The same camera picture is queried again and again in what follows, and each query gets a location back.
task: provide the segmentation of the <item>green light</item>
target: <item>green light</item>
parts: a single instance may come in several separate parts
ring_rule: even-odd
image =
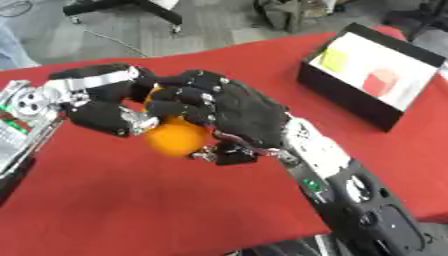
[[[0,104],[0,110],[1,111],[5,111],[10,113],[11,111],[11,106],[5,106],[3,104]],[[8,126],[18,130],[19,132],[23,133],[23,134],[28,134],[28,130],[23,128],[22,126],[18,125],[14,120],[2,120],[3,122],[5,122]]]
[[[313,192],[321,191],[321,187],[320,187],[319,183],[315,182],[314,180],[303,179],[303,183]]]

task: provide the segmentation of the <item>red tablecloth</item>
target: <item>red tablecloth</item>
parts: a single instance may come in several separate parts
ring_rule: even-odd
[[[399,36],[393,29],[383,31]],[[0,73],[0,83],[123,61],[160,75],[208,69],[260,89],[361,160],[420,219],[448,220],[448,84],[435,77],[383,133],[299,86],[299,60],[334,33],[198,54],[49,65]],[[327,231],[274,160],[236,167],[173,159],[128,140],[64,124],[0,209],[4,256],[217,255]]]

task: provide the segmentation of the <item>robotic arm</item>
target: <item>robotic arm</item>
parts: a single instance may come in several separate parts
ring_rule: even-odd
[[[162,89],[152,92],[155,87]],[[121,104],[124,98],[143,103],[150,93],[147,112]],[[110,64],[53,74],[41,87],[12,81],[0,93],[0,202],[66,118],[127,137],[173,116],[215,128],[220,142],[191,153],[192,158],[229,165],[277,157],[354,255],[435,255],[431,236],[392,192],[333,140],[255,89],[202,70],[156,77],[139,67]]]

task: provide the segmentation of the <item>orange fruit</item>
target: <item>orange fruit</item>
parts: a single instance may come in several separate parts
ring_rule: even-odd
[[[143,136],[146,143],[158,152],[174,157],[183,157],[202,148],[208,130],[191,124],[181,117],[164,120],[158,127],[149,130]]]

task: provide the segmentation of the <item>cable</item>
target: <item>cable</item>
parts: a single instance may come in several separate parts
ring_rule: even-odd
[[[131,50],[133,50],[134,52],[140,54],[140,56],[142,56],[142,57],[145,57],[145,58],[151,58],[150,56],[144,54],[144,53],[143,53],[142,51],[140,51],[139,49],[137,49],[137,48],[135,48],[135,47],[133,47],[133,46],[131,46],[131,45],[129,45],[129,44],[126,44],[126,43],[124,43],[123,41],[120,41],[120,40],[118,40],[118,39],[115,39],[115,38],[113,38],[113,37],[109,37],[109,36],[105,36],[105,35],[102,35],[102,34],[98,34],[98,33],[96,33],[96,32],[93,32],[93,31],[90,31],[90,30],[87,30],[87,29],[85,29],[84,32],[93,34],[93,35],[98,36],[98,37],[101,37],[101,38],[109,39],[109,40],[111,40],[111,41],[114,41],[114,42],[116,42],[116,43],[119,43],[119,44],[121,44],[121,45],[124,45],[124,46],[127,47],[128,49],[131,49]]]
[[[24,0],[24,1],[18,1],[18,2],[14,2],[14,3],[10,3],[10,4],[6,4],[3,6],[0,6],[0,17],[3,18],[15,18],[18,17],[20,15],[23,15],[27,12],[29,12],[31,10],[31,8],[33,8],[33,3],[29,0]]]

